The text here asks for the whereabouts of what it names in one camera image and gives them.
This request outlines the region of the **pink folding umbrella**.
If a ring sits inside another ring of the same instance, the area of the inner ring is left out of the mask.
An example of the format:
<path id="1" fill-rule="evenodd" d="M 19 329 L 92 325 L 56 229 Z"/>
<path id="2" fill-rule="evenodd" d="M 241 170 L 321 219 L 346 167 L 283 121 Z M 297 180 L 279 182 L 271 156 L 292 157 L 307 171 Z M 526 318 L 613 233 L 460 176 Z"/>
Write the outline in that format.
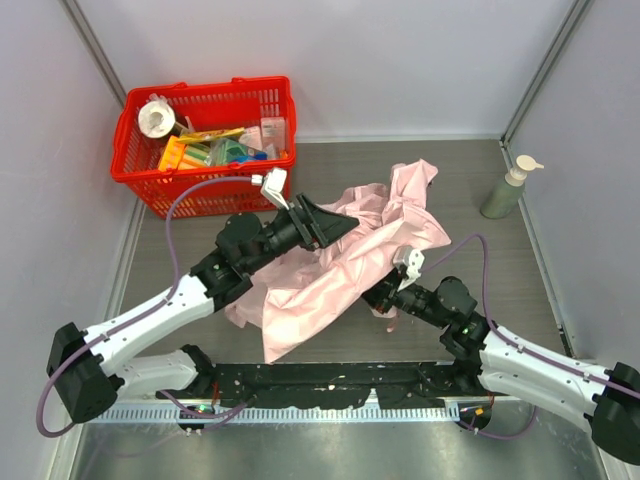
<path id="1" fill-rule="evenodd" d="M 388 185 L 350 187 L 327 210 L 358 226 L 326 249 L 295 248 L 259 270 L 252 288 L 224 314 L 239 327 L 262 331 L 264 360 L 273 363 L 320 333 L 392 269 L 396 251 L 424 251 L 451 240 L 427 210 L 436 166 L 396 164 Z"/>

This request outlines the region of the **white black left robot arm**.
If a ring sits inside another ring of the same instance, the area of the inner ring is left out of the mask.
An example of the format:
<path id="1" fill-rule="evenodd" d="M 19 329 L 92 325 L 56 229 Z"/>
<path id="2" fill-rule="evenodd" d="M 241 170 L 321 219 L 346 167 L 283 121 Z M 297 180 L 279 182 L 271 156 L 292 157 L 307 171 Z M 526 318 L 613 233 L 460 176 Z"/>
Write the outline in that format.
<path id="1" fill-rule="evenodd" d="M 262 222 L 253 213 L 232 215 L 214 250 L 172 286 L 118 317 L 85 330 L 70 322 L 54 334 L 46 372 L 71 421 L 106 412 L 125 386 L 122 370 L 139 352 L 195 320 L 220 311 L 253 286 L 253 275 L 295 248 L 327 248 L 358 226 L 300 194 L 294 204 Z"/>

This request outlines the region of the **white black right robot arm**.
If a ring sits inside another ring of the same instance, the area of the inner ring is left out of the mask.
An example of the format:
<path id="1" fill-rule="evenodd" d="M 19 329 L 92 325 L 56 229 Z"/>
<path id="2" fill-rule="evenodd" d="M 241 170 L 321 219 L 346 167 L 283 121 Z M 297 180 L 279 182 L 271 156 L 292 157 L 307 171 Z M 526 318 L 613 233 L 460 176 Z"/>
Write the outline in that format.
<path id="1" fill-rule="evenodd" d="M 402 287 L 398 273 L 391 272 L 362 297 L 378 313 L 396 308 L 442 329 L 441 344 L 471 383 L 547 410 L 588 433 L 609 455 L 638 464 L 637 369 L 622 362 L 606 368 L 525 340 L 480 315 L 456 277 L 430 291 Z"/>

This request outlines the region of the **white pink small box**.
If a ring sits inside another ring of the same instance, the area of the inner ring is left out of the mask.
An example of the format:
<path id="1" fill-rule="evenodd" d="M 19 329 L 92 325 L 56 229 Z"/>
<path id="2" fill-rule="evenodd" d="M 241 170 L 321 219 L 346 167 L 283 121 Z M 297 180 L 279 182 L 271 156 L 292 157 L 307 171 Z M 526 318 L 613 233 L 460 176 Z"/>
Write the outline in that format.
<path id="1" fill-rule="evenodd" d="M 273 146 L 278 150 L 286 148 L 287 124 L 284 117 L 263 117 L 260 123 L 263 148 Z"/>

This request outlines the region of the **green packaged item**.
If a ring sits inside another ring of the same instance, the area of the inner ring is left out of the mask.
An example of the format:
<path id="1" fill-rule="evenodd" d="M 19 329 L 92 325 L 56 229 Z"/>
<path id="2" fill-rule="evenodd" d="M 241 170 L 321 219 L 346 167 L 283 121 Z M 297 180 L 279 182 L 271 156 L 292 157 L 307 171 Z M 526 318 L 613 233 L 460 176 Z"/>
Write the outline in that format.
<path id="1" fill-rule="evenodd" d="M 213 146 L 211 153 L 213 164 L 216 166 L 261 160 L 263 157 L 262 151 L 248 147 L 231 139 L 221 139 L 217 141 Z"/>

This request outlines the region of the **orange yellow snack box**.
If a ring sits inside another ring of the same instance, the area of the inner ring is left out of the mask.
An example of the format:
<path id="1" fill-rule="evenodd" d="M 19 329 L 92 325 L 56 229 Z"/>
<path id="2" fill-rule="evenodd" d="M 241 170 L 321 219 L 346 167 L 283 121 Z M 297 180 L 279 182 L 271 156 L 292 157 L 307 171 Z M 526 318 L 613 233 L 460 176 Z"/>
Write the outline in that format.
<path id="1" fill-rule="evenodd" d="M 201 144 L 185 145 L 170 136 L 160 157 L 157 169 L 162 172 L 208 167 L 210 149 Z"/>

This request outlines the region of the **yellow snack packet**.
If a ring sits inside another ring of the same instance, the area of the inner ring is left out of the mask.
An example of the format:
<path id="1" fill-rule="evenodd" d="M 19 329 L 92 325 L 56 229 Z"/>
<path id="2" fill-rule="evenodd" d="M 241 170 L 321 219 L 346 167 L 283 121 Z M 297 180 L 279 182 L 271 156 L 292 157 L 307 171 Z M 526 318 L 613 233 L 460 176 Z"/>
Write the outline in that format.
<path id="1" fill-rule="evenodd" d="M 177 138 L 177 142 L 185 145 L 204 144 L 215 142 L 222 138 L 239 137 L 245 132 L 244 127 L 234 129 L 207 130 L 199 132 L 186 132 Z"/>

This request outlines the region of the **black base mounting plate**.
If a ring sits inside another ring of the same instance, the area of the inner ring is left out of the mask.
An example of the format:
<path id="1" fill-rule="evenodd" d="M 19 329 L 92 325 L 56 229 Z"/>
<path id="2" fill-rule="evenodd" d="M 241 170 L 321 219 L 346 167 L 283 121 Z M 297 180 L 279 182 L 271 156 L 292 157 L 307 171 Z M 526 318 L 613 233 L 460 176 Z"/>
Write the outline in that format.
<path id="1" fill-rule="evenodd" d="M 488 398 L 489 392 L 456 363 L 217 364 L 181 390 L 179 400 L 217 401 L 222 407 L 302 410 L 359 409 L 371 394 L 380 408 L 436 407 L 447 397 Z"/>

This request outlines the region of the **red plastic shopping basket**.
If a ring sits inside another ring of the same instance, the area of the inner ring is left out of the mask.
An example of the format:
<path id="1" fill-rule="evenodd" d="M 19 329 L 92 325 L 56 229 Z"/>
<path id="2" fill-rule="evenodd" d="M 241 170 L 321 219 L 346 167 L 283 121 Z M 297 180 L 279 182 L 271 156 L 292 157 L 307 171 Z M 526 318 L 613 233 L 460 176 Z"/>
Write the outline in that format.
<path id="1" fill-rule="evenodd" d="M 296 111 L 285 76 L 131 90 L 113 139 L 110 173 L 157 216 L 177 218 L 273 209 L 254 175 L 295 165 Z"/>

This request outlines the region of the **green pump soap bottle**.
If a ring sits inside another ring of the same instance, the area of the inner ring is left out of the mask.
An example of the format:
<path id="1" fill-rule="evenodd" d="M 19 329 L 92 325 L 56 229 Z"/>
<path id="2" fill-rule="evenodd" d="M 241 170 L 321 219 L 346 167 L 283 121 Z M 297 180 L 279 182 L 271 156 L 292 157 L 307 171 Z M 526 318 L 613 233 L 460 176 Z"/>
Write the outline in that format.
<path id="1" fill-rule="evenodd" d="M 509 215 L 524 193 L 528 175 L 544 168 L 532 156 L 519 155 L 513 166 L 493 187 L 481 205 L 480 213 L 488 219 L 501 219 Z"/>

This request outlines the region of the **white tape roll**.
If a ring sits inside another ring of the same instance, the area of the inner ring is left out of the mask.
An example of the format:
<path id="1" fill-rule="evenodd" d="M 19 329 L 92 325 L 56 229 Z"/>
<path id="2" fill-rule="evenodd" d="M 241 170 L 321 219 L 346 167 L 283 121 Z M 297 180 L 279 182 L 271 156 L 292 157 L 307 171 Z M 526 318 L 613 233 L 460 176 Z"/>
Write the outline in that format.
<path id="1" fill-rule="evenodd" d="M 176 117 L 170 105 L 163 100 L 153 100 L 138 113 L 138 127 L 147 138 L 158 139 L 170 134 Z"/>

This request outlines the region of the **aluminium frame rail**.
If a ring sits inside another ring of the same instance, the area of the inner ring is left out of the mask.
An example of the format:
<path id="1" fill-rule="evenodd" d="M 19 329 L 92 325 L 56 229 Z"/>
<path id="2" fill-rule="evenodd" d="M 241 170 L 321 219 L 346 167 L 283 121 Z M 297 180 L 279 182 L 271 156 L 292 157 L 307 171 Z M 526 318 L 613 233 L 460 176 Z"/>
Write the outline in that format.
<path id="1" fill-rule="evenodd" d="M 220 375 L 221 367 L 212 364 L 200 352 L 182 350 L 133 358 L 111 366 L 100 363 L 96 356 L 88 356 L 60 369 L 55 388 L 71 411 L 82 412 L 86 407 L 103 411 L 119 396 L 145 395 L 163 388 L 202 395 Z M 574 362 L 561 356 L 537 358 L 533 351 L 504 351 L 496 357 L 486 356 L 480 366 L 456 361 L 449 370 L 452 380 L 463 389 L 476 382 L 481 388 L 502 393 L 507 388 L 498 384 L 499 376 L 523 381 L 526 388 L 532 387 L 538 393 L 579 381 L 598 383 L 605 380 L 604 369 L 597 365 Z"/>

